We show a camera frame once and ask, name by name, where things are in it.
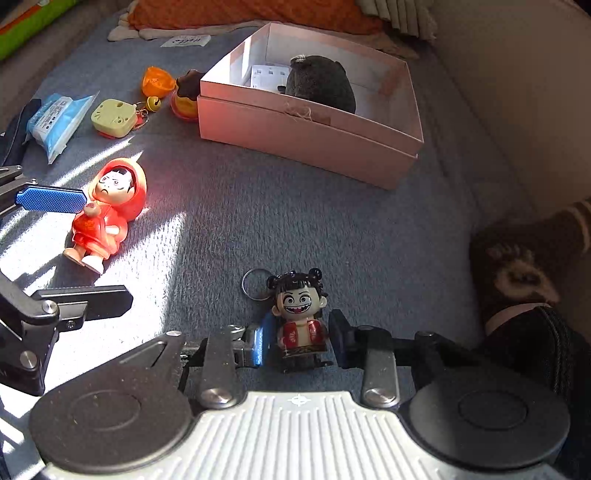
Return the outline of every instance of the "crosshair symbol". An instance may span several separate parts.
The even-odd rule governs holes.
[[[289,401],[292,402],[295,406],[301,407],[302,405],[306,405],[309,401],[311,401],[311,399],[306,398],[303,395],[297,394],[295,397],[291,397]]]

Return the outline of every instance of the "pink box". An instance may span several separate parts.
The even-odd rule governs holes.
[[[296,55],[339,61],[355,94],[355,114],[251,88],[252,65]],[[405,61],[312,30],[269,23],[201,80],[201,137],[325,168],[393,189],[423,146]]]

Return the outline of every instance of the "brown sock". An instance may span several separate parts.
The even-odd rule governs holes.
[[[493,225],[470,244],[483,322],[523,303],[555,305],[556,282],[590,247],[591,199],[527,225]]]

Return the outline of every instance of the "circular pad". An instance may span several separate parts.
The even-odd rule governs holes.
[[[31,412],[46,462],[72,472],[117,473],[153,462],[185,435],[189,403],[149,369],[97,369],[43,396]]]
[[[550,459],[570,427],[568,409],[552,391],[495,368],[449,370],[419,390],[401,416],[427,450],[481,470]]]

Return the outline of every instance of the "blue packet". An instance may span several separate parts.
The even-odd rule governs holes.
[[[45,149],[49,164],[64,151],[97,95],[73,100],[54,93],[28,121],[27,131]]]

